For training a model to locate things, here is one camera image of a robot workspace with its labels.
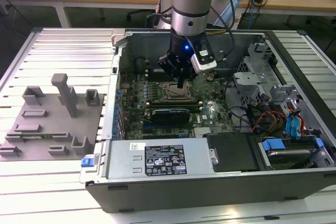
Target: slotted aluminum plate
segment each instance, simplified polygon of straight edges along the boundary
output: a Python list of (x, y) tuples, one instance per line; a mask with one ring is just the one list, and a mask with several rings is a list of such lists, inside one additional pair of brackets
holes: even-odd
[[(276, 31), (276, 36), (310, 81), (328, 108), (336, 116), (336, 68), (316, 44), (297, 31)], [(280, 62), (277, 68), (287, 84), (293, 84)]]
[[(22, 94), (27, 86), (40, 86), (43, 93), (58, 93), (51, 85), (54, 73), (66, 73), (67, 83), (76, 93), (97, 89), (106, 100), (113, 57), (111, 34), (112, 29), (51, 28), (32, 33), (18, 53), (16, 65), (5, 74), (6, 82), (0, 82), (0, 144), (25, 102)], [(101, 140), (103, 119), (97, 140)]]

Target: cable on desk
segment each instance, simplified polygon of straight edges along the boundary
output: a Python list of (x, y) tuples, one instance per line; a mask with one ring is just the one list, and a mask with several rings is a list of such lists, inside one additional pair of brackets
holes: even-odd
[[(242, 18), (241, 18), (240, 21), (245, 20), (245, 21), (252, 21), (252, 22), (255, 23), (256, 20), (257, 20), (257, 18), (260, 16), (260, 9), (261, 9), (263, 6), (265, 6), (265, 5), (267, 4), (267, 2), (268, 2), (268, 0), (265, 0), (265, 1), (263, 1), (261, 4), (257, 4), (257, 3), (253, 3), (251, 0), (248, 0), (247, 7), (246, 7), (244, 13), (242, 14)], [(251, 14), (251, 9), (252, 9), (253, 6), (257, 7), (256, 15), (255, 15), (255, 14)], [(245, 19), (246, 16), (249, 16), (249, 17), (251, 18), (251, 15), (256, 16), (256, 17), (253, 18), (252, 20), (251, 20), (251, 19)]]
[(21, 17), (27, 22), (27, 24), (28, 25), (30, 25), (31, 26), (31, 28), (33, 28), (34, 26), (31, 24), (31, 22), (29, 22), (29, 20), (27, 20), (26, 19), (26, 17), (9, 1), (9, 0), (5, 0), (5, 1), (7, 1), (10, 5), (11, 5), (11, 7), (12, 8), (14, 8), (16, 11), (17, 11), (17, 13), (19, 13), (20, 15), (21, 15)]

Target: electronic device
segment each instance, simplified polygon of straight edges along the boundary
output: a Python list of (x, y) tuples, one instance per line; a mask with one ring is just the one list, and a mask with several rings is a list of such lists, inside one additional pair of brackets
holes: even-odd
[[(230, 41), (212, 33), (213, 51)], [(336, 66), (308, 36), (233, 31), (239, 47), (226, 61), (180, 88), (157, 63), (170, 35), (113, 31), (103, 141), (80, 175), (104, 211), (294, 200), (336, 184), (335, 110), (324, 99)]]

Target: wire bundle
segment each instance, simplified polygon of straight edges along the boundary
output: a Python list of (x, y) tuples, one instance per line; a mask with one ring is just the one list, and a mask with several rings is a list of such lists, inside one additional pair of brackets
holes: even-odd
[[(266, 116), (270, 116), (272, 119), (272, 123), (269, 127), (269, 129), (264, 129), (262, 127), (257, 127), (257, 125), (259, 125), (260, 121), (262, 118), (266, 117)], [(260, 129), (261, 131), (263, 131), (260, 135), (260, 137), (265, 137), (268, 136), (270, 133), (274, 132), (274, 131), (278, 131), (283, 127), (283, 124), (286, 120), (286, 117), (284, 114), (282, 114), (281, 112), (278, 111), (265, 111), (263, 114), (261, 114), (261, 116), (258, 118), (256, 126), (254, 126), (252, 128), (252, 131), (256, 131), (257, 129)]]
[[(294, 109), (293, 108), (289, 108), (288, 109), (288, 111), (290, 112), (290, 113), (294, 113)], [(304, 133), (304, 130), (305, 130), (305, 121), (303, 120), (303, 118), (299, 115), (299, 114), (297, 114), (296, 115), (296, 117), (299, 119), (299, 121), (300, 121), (300, 133), (301, 133), (301, 136), (304, 136), (305, 135), (305, 133)]]

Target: blue latch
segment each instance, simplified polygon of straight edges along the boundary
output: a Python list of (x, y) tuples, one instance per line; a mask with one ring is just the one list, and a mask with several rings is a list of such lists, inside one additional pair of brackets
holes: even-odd
[(316, 141), (316, 144), (317, 144), (317, 146), (318, 146), (319, 148), (324, 147), (324, 143), (323, 143), (322, 139), (320, 139), (320, 138), (317, 137), (317, 138), (315, 139), (315, 141)]
[(266, 139), (262, 142), (262, 145), (266, 151), (286, 149), (285, 145), (282, 142), (282, 139), (279, 138)]
[(82, 158), (82, 162), (80, 164), (81, 167), (94, 167), (95, 159), (94, 157), (84, 157)]

